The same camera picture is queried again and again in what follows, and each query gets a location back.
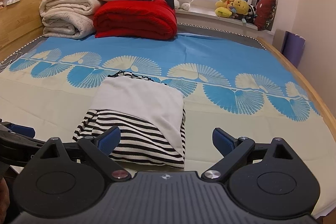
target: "person's arm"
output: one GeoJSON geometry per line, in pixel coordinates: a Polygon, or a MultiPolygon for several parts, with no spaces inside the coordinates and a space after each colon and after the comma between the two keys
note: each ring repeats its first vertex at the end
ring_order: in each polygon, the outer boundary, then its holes
{"type": "Polygon", "coordinates": [[[5,179],[0,182],[0,224],[5,221],[6,212],[9,207],[9,190],[5,179]]]}

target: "wooden bed frame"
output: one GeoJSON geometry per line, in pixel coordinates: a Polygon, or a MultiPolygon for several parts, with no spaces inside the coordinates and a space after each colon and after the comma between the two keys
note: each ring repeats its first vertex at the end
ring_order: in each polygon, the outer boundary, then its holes
{"type": "MultiPolygon", "coordinates": [[[[38,9],[40,3],[41,0],[21,0],[0,9],[0,62],[28,42],[43,34],[43,25],[38,9]]],[[[336,141],[336,119],[316,90],[275,47],[268,44],[262,38],[258,38],[258,40],[292,73],[297,82],[307,91],[309,99],[312,100],[320,112],[336,141]]],[[[323,223],[336,223],[336,220],[335,222],[326,222],[325,220],[323,220],[323,223]]]]}

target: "bed sheet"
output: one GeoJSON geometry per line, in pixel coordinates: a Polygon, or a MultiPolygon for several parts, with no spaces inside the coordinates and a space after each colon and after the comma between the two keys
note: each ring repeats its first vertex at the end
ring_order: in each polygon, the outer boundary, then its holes
{"type": "Polygon", "coordinates": [[[119,70],[184,94],[185,170],[202,173],[222,158],[212,144],[215,127],[256,142],[283,137],[320,182],[314,213],[335,202],[336,144],[307,93],[270,52],[230,40],[48,38],[1,72],[0,118],[34,127],[36,138],[71,142],[97,87],[119,70]]]}

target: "black and white striped fabric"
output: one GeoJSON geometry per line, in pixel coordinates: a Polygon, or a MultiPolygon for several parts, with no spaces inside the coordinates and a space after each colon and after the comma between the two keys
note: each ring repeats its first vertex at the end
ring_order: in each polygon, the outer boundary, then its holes
{"type": "MultiPolygon", "coordinates": [[[[118,72],[109,77],[127,76],[152,81],[146,76],[137,76],[130,72],[118,72]]],[[[89,110],[82,123],[77,127],[73,140],[85,136],[98,136],[112,126],[118,126],[121,132],[119,145],[111,153],[113,160],[133,162],[144,165],[169,165],[184,168],[185,132],[183,109],[180,134],[183,156],[166,140],[163,134],[150,122],[111,110],[89,110]]]]}

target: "metal screw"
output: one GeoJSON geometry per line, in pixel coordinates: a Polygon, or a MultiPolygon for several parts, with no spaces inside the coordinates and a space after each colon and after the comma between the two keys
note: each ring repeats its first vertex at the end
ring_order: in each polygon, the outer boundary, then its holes
{"type": "Polygon", "coordinates": [[[221,176],[221,173],[217,170],[207,170],[204,175],[208,179],[218,179],[221,176]]]}
{"type": "Polygon", "coordinates": [[[115,179],[124,179],[128,177],[128,172],[126,170],[115,170],[112,172],[112,177],[115,179]]]}

